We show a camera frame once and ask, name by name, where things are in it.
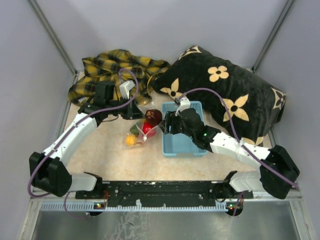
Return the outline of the large dark red fruit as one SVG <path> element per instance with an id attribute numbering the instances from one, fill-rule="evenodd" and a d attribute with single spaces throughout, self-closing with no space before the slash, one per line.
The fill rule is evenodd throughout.
<path id="1" fill-rule="evenodd" d="M 152 126 L 157 126 L 162 120 L 162 112 L 158 109 L 148 109 L 145 112 L 146 121 Z"/>

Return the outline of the red apple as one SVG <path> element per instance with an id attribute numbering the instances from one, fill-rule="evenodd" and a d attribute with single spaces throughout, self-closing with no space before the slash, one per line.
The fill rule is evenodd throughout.
<path id="1" fill-rule="evenodd" d="M 157 133 L 157 128 L 145 121 L 142 125 L 142 132 L 146 135 L 147 138 L 152 138 Z"/>

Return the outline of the clear zip top bag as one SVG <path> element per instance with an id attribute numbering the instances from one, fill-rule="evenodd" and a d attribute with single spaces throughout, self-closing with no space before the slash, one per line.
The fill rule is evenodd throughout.
<path id="1" fill-rule="evenodd" d="M 126 133 L 126 135 L 125 135 L 125 137 L 124 137 L 124 139 L 123 139 L 123 147 L 124 147 L 125 149 L 143 147 L 147 142 L 149 142 L 153 137 L 155 137 L 155 136 L 157 135 L 157 133 L 158 133 L 158 125 L 159 125 L 159 124 L 155 126 L 156 129 L 157 129 L 157 131 L 156 131 L 155 136 L 153 136 L 153 137 L 147 138 L 146 135 L 145 135 L 145 134 L 143 133 L 143 131 L 142 131 L 143 123 L 146 122 L 145 113 L 146 113 L 146 111 L 149 110 L 149 109 L 157 109 L 157 108 L 150 108 L 150 107 L 149 107 L 149 108 L 147 108 L 146 110 L 143 110 L 143 111 L 142 111 L 142 118 L 139 119 L 139 120 L 136 120 L 136 121 L 134 122 L 134 124 L 136 124 L 136 125 L 139 127 L 139 130 L 140 130 L 139 135 L 136 135 L 136 137 L 137 137 L 136 144 L 135 144 L 134 146 L 127 146 L 127 145 L 125 144 L 125 139 L 126 139 L 127 135 L 132 135 L 132 134 L 130 133 L 130 128 L 134 125 L 134 124 L 133 124 L 133 125 L 129 128 L 129 130 L 127 131 L 127 133 Z"/>

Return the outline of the light blue plastic basket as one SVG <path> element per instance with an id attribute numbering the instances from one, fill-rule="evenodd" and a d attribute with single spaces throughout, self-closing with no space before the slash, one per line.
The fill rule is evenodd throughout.
<path id="1" fill-rule="evenodd" d="M 204 113 L 202 103 L 200 101 L 191 101 L 190 107 L 195 109 L 202 121 L 204 121 Z M 163 117 L 167 112 L 178 109 L 173 102 L 164 102 L 161 106 Z M 162 153 L 166 158 L 200 158 L 207 154 L 206 150 L 198 148 L 188 136 L 179 134 L 162 133 Z"/>

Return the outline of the green orange mango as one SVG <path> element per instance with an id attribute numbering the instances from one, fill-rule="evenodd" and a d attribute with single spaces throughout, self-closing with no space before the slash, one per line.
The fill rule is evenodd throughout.
<path id="1" fill-rule="evenodd" d="M 129 132 L 133 135 L 136 135 L 138 136 L 140 134 L 140 128 L 134 124 L 130 129 L 129 129 Z"/>

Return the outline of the small yellow fruit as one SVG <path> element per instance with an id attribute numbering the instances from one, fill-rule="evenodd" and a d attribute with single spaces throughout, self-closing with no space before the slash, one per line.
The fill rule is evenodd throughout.
<path id="1" fill-rule="evenodd" d="M 128 146 L 128 147 L 132 147 L 136 144 L 137 142 L 137 136 L 134 135 L 134 134 L 129 134 L 126 136 L 125 138 L 125 144 Z"/>

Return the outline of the black floral pillow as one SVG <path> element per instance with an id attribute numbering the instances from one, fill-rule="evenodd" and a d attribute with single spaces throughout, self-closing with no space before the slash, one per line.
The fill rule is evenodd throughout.
<path id="1" fill-rule="evenodd" d="M 271 125 L 280 121 L 286 94 L 251 71 L 212 55 L 198 45 L 187 48 L 177 61 L 150 83 L 159 94 L 172 99 L 183 93 L 230 135 L 262 146 Z"/>

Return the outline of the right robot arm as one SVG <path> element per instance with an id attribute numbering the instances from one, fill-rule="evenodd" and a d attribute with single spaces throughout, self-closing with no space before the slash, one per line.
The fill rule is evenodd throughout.
<path id="1" fill-rule="evenodd" d="M 277 199 L 285 199 L 300 171 L 286 149 L 256 146 L 237 140 L 220 129 L 204 124 L 193 108 L 169 111 L 159 125 L 164 134 L 183 134 L 199 149 L 229 156 L 251 166 L 252 171 L 236 171 L 223 185 L 223 192 L 235 198 L 240 192 L 265 191 Z"/>

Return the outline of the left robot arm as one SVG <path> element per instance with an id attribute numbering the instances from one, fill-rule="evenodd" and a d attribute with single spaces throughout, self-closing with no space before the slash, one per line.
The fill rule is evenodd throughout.
<path id="1" fill-rule="evenodd" d="M 98 176 L 92 173 L 69 173 L 66 167 L 83 140 L 109 115 L 121 116 L 125 120 L 144 117 L 135 103 L 136 95 L 130 96 L 132 88 L 139 88 L 137 80 L 123 82 L 119 86 L 122 96 L 114 100 L 114 83 L 99 82 L 95 94 L 80 107 L 73 122 L 60 137 L 41 153 L 34 152 L 29 157 L 27 191 L 31 197 L 36 197 L 32 187 L 56 197 L 78 191 L 86 191 L 95 199 L 103 195 L 104 186 L 97 182 Z"/>

